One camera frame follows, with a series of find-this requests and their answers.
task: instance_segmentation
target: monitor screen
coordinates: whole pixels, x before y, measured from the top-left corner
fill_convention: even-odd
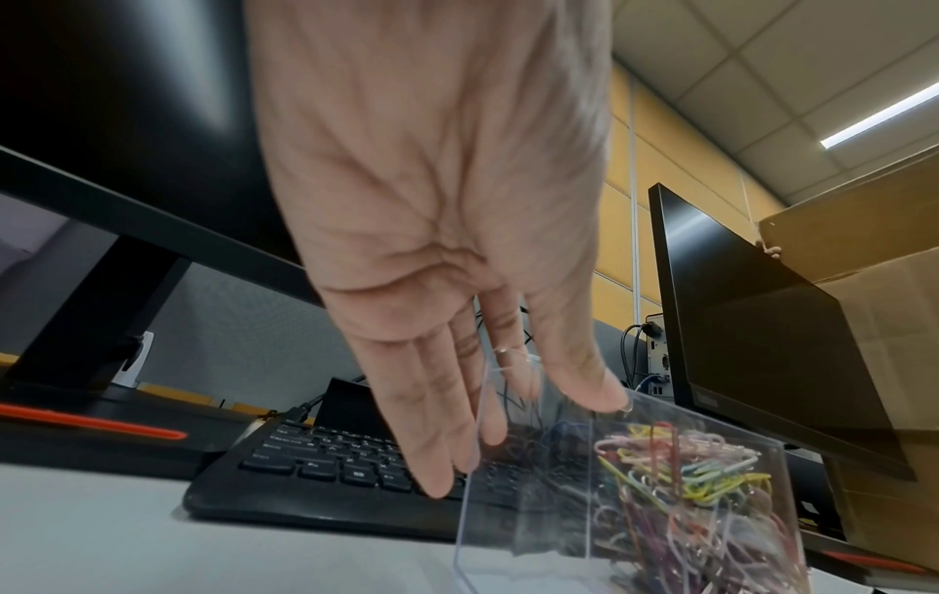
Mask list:
[[[649,199],[676,402],[909,478],[838,301],[668,189]]]

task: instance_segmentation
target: hand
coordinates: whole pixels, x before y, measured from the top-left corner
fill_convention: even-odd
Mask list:
[[[580,2],[249,0],[254,101],[307,273],[432,496],[507,423],[480,396],[472,299],[598,411],[626,394],[590,286],[609,129],[609,8]],[[509,377],[516,391],[530,379]]]
[[[775,260],[780,259],[780,257],[783,255],[783,248],[778,248],[778,247],[767,248],[766,244],[764,244],[763,240],[761,239],[756,240],[756,247],[762,250],[763,253],[765,253],[766,255],[768,255],[769,257]]]

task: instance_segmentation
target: ceiling light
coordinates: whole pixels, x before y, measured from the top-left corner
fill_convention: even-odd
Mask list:
[[[939,82],[932,85],[931,87],[919,91],[915,95],[907,97],[899,103],[893,104],[883,111],[877,112],[867,119],[862,119],[853,126],[849,126],[841,130],[837,134],[828,136],[825,140],[822,141],[822,146],[826,149],[830,149],[834,145],[840,144],[849,138],[857,136],[865,130],[870,130],[874,126],[885,122],[891,117],[902,114],[907,110],[911,110],[917,105],[923,104],[936,96],[939,96]]]

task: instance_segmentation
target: transparent container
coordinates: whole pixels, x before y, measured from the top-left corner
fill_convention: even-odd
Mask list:
[[[780,442],[631,391],[592,413],[536,356],[500,359],[480,407],[509,437],[480,441],[455,592],[810,592]]]

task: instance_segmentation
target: white desk surface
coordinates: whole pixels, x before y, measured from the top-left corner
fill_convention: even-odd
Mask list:
[[[195,522],[187,485],[0,464],[0,592],[452,592],[452,545]],[[812,581],[815,594],[871,592]]]

